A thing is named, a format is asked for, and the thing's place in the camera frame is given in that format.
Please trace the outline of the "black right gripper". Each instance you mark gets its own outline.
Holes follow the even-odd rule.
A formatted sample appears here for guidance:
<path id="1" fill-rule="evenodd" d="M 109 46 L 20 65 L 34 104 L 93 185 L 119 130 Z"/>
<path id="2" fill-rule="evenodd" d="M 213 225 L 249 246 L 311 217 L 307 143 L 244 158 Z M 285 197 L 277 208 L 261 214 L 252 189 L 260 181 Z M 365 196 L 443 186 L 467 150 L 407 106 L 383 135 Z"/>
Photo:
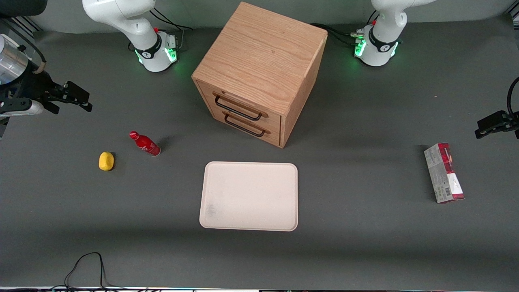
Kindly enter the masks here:
<path id="1" fill-rule="evenodd" d="M 15 81 L 1 86 L 1 118 L 38 115 L 43 111 L 58 114 L 60 107 L 54 105 L 52 97 L 61 86 L 46 72 L 26 73 Z M 89 92 L 71 81 L 62 87 L 61 102 L 77 105 L 87 112 L 92 111 Z"/>

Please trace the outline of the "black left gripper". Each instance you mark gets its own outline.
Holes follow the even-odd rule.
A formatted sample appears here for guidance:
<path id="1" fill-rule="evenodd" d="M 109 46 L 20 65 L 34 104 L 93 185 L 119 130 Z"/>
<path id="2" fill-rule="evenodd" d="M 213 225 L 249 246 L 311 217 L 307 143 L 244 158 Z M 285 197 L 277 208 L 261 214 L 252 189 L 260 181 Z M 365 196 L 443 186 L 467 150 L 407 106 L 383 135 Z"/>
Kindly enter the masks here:
<path id="1" fill-rule="evenodd" d="M 513 131 L 515 137 L 519 139 L 519 112 L 509 114 L 501 110 L 478 121 L 475 137 L 481 139 L 492 133 L 510 131 Z"/>

